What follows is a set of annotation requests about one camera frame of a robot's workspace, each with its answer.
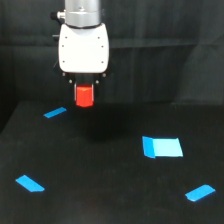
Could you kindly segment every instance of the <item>black surface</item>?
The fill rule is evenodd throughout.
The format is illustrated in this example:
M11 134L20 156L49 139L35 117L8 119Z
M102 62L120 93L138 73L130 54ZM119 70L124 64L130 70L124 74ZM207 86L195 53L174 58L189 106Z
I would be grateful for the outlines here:
M223 130L221 106L21 102L0 136L0 223L222 224ZM144 157L143 135L179 137L184 157ZM45 191L18 185L24 174ZM203 184L216 193L188 201Z

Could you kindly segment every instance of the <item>black background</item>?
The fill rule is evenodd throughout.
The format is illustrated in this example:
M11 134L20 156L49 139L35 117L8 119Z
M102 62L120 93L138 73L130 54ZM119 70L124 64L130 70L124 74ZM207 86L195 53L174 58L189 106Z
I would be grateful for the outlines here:
M100 103L223 104L224 2L102 0L110 65ZM63 0L0 0L0 89L9 111L21 100L69 101L52 70Z

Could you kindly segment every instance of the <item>blue paper strip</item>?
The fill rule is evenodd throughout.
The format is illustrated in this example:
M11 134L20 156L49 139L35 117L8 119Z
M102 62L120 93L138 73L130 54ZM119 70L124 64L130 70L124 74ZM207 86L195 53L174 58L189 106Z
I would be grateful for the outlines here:
M142 137L144 155L150 158L156 158L153 148L153 139Z
M179 139L153 139L155 156L183 157Z
M185 195L187 196L188 200L195 202L213 192L215 192L215 189L213 189L209 185L203 185Z
M65 112L65 111L67 111L67 110L64 107L61 107L61 108L53 110L53 111L51 111L49 113L44 114L44 116L47 117L47 118L51 118L51 117L54 117L54 116L56 116L58 114L61 114L61 113Z
M150 158L157 156L183 157L179 139L152 139L142 137L144 155Z
M39 184L37 184L36 182L31 180L26 175L18 178L16 180L16 182L19 183L20 185L22 185L24 188L26 188L30 192L41 192L41 191L44 191L43 187L41 187Z

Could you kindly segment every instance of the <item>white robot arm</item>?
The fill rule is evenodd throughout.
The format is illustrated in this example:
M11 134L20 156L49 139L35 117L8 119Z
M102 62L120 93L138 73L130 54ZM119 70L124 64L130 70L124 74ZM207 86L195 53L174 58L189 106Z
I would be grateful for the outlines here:
M91 76L104 73L109 61L109 41L106 26L101 22L101 1L65 0L64 12L52 13L51 18L65 21L58 45L59 65L64 74ZM92 106L94 83L74 82L76 104Z

